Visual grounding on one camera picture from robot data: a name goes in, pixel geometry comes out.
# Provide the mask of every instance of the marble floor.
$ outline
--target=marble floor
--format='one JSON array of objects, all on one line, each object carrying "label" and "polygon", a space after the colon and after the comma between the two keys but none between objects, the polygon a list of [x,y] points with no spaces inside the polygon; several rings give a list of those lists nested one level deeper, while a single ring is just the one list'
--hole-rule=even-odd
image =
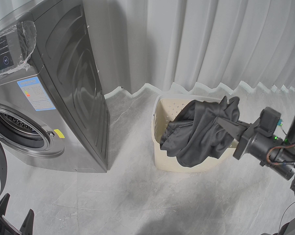
[{"label": "marble floor", "polygon": [[[179,87],[171,93],[185,93]],[[110,111],[109,171],[69,173],[35,168],[6,153],[10,193],[6,217],[20,227],[34,210],[34,235],[157,234],[259,235],[278,232],[285,209],[295,201],[290,181],[244,155],[230,157],[205,173],[173,173],[154,166],[151,115],[157,90],[135,96],[120,90],[107,99]],[[193,94],[239,96],[240,120],[253,122],[271,106],[288,130],[295,90],[221,87]],[[281,129],[276,130],[283,137]],[[295,204],[283,224],[295,217]]]}]

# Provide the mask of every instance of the button icon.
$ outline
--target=button icon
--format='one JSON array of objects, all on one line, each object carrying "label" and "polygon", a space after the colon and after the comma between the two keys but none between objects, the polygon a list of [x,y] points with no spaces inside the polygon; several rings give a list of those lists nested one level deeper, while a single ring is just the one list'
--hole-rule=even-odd
[{"label": "button icon", "polygon": [[8,65],[9,64],[9,59],[8,59],[8,57],[4,57],[3,58],[3,61],[4,61],[4,64],[6,64],[6,65]]}]

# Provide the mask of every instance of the front-loading washing machine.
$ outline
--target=front-loading washing machine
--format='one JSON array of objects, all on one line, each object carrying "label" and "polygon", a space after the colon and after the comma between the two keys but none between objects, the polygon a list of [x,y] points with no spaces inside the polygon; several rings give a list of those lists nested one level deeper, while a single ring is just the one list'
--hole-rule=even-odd
[{"label": "front-loading washing machine", "polygon": [[0,193],[4,149],[31,166],[107,172],[109,119],[82,0],[33,0],[0,21]]}]

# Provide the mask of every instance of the dark gray clothing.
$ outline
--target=dark gray clothing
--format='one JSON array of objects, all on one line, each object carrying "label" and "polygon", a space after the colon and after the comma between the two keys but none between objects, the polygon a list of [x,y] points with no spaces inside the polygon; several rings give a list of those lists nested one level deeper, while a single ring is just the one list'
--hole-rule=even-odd
[{"label": "dark gray clothing", "polygon": [[239,119],[239,98],[227,104],[226,96],[218,104],[193,100],[170,121],[161,137],[160,147],[167,156],[177,157],[184,167],[202,163],[208,156],[220,158],[233,138],[217,124],[217,117],[233,122]]}]

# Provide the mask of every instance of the qr code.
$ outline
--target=qr code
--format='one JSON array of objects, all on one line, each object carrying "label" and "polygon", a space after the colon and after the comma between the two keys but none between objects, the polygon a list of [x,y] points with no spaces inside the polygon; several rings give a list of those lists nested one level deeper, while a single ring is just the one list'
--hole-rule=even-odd
[{"label": "qr code", "polygon": [[41,85],[33,86],[33,87],[31,87],[31,89],[33,90],[33,92],[34,92],[34,94],[36,96],[39,96],[39,95],[43,95],[44,94],[44,91],[43,91]]}]

